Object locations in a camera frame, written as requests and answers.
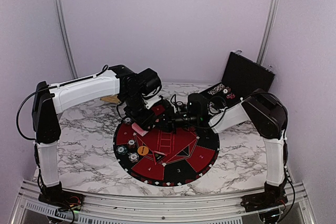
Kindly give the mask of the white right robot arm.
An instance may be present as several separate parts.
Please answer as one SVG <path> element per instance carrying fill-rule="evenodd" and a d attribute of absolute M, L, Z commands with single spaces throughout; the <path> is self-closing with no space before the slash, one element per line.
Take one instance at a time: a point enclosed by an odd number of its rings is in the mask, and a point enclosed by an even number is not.
<path fill-rule="evenodd" d="M 260 203 L 271 207 L 280 199 L 280 187 L 286 182 L 286 130 L 288 111 L 279 99 L 262 89 L 241 98 L 235 105 L 227 107 L 226 103 L 215 107 L 215 101 L 223 101 L 222 97 L 207 98 L 201 93 L 192 93 L 187 103 L 175 99 L 164 107 L 165 111 L 158 116 L 155 123 L 161 130 L 174 132 L 177 128 L 212 130 L 219 134 L 233 126 L 251 121 L 262 137 L 267 158 L 267 176 L 265 184 L 271 186 L 260 195 Z"/>

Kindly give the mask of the red playing card deck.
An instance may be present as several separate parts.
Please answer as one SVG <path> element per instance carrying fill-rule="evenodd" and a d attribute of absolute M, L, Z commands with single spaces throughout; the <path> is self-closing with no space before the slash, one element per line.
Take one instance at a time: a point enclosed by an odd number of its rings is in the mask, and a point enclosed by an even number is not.
<path fill-rule="evenodd" d="M 139 125 L 137 125 L 136 123 L 133 123 L 132 124 L 132 129 L 137 133 L 139 134 L 140 136 L 145 136 L 148 131 L 146 130 L 143 130 Z"/>

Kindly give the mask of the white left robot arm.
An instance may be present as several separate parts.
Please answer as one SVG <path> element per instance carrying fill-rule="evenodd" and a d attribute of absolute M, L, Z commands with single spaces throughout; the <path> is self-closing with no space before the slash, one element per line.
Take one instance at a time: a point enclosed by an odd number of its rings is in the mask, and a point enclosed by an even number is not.
<path fill-rule="evenodd" d="M 35 142 L 37 166 L 47 187 L 47 199 L 56 206 L 63 205 L 67 199 L 66 193 L 58 188 L 61 182 L 57 148 L 62 130 L 60 120 L 68 110 L 115 95 L 125 103 L 124 114 L 135 123 L 136 129 L 148 132 L 154 126 L 152 107 L 160 100 L 158 92 L 161 87 L 161 79 L 153 69 L 136 73 L 125 65 L 105 65 L 98 73 L 60 83 L 40 82 L 19 108 L 22 109 L 29 99 L 33 99 L 35 135 L 24 138 Z"/>

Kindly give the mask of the black triangular button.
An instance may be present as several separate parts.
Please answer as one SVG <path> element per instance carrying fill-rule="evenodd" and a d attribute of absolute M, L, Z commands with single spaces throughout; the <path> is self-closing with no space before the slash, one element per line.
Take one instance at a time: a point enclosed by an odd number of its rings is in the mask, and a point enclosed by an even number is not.
<path fill-rule="evenodd" d="M 161 161 L 162 159 L 164 159 L 166 157 L 165 153 L 162 152 L 158 152 L 158 151 L 154 151 L 153 152 L 153 159 L 154 159 L 154 163 L 157 164 L 159 161 Z"/>

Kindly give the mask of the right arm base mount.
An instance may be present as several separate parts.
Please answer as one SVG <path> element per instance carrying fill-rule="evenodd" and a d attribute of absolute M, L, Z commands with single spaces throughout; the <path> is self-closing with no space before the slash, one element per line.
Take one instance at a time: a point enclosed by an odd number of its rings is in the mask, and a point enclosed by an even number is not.
<path fill-rule="evenodd" d="M 286 183 L 286 179 L 279 186 L 265 182 L 263 192 L 242 196 L 240 205 L 245 208 L 246 212 L 284 205 L 288 202 L 285 192 Z"/>

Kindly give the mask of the small orange black chip pile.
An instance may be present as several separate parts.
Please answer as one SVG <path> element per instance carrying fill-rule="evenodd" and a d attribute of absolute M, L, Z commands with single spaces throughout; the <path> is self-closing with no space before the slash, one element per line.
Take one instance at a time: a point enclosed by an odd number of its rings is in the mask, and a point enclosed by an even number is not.
<path fill-rule="evenodd" d="M 136 147 L 136 142 L 133 139 L 128 140 L 127 142 L 128 148 L 135 148 Z"/>

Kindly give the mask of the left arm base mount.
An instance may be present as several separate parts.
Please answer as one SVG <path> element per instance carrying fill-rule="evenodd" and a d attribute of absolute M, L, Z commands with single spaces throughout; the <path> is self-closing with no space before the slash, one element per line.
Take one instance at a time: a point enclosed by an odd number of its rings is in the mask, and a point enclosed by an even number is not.
<path fill-rule="evenodd" d="M 40 189 L 39 201 L 58 206 L 61 210 L 80 210 L 82 208 L 83 194 L 63 190 L 61 183 L 47 187 L 39 181 L 38 186 Z"/>

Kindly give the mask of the orange round blind button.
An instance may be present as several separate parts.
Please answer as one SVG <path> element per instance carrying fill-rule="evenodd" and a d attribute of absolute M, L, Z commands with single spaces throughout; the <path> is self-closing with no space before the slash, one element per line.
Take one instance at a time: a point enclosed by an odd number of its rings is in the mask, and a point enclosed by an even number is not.
<path fill-rule="evenodd" d="M 146 156 L 149 153 L 149 148 L 145 145 L 142 145 L 138 148 L 137 152 L 141 156 Z"/>

